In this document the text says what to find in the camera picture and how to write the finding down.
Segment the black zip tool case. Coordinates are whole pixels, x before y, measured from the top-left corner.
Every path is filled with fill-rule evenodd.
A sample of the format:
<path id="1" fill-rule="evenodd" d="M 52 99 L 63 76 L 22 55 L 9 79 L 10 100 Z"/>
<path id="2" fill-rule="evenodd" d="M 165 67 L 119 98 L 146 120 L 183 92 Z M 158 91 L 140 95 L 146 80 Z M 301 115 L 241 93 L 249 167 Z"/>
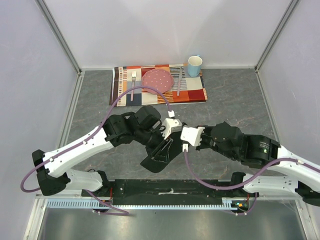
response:
<path id="1" fill-rule="evenodd" d="M 183 141 L 180 139 L 181 131 L 172 133 L 168 138 L 173 138 L 174 157 L 151 157 L 151 151 L 155 148 L 145 147 L 147 157 L 140 163 L 140 165 L 152 173 L 161 172 L 174 158 L 176 158 L 183 151 Z"/>

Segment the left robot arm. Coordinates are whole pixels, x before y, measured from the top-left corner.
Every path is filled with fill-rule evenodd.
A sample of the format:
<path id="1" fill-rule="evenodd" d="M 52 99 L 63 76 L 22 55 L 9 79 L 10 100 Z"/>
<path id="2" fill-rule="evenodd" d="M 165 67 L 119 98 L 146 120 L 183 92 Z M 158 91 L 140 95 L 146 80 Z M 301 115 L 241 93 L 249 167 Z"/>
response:
<path id="1" fill-rule="evenodd" d="M 174 112 L 161 121 L 153 106 L 143 106 L 137 112 L 113 114 L 88 134 L 56 150 L 32 153 L 39 189 L 44 196 L 63 190 L 89 190 L 106 196 L 110 185 L 103 171 L 75 171 L 73 167 L 88 158 L 135 141 L 145 146 L 147 157 L 141 165 L 153 173 L 162 171 L 172 160 L 169 153 Z"/>

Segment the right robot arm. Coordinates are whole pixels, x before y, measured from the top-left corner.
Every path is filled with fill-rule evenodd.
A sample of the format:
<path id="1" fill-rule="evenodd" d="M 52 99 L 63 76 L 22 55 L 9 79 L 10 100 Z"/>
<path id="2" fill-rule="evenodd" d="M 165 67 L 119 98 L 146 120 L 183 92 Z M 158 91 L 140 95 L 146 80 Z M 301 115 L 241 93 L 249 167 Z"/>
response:
<path id="1" fill-rule="evenodd" d="M 202 185 L 217 191 L 230 191 L 235 197 L 244 193 L 297 195 L 312 206 L 320 205 L 320 167 L 292 153 L 279 142 L 259 134 L 244 134 L 227 122 L 215 126 L 199 125 L 196 150 L 211 149 L 222 156 L 257 169 L 250 175 L 236 172 L 229 185 Z"/>

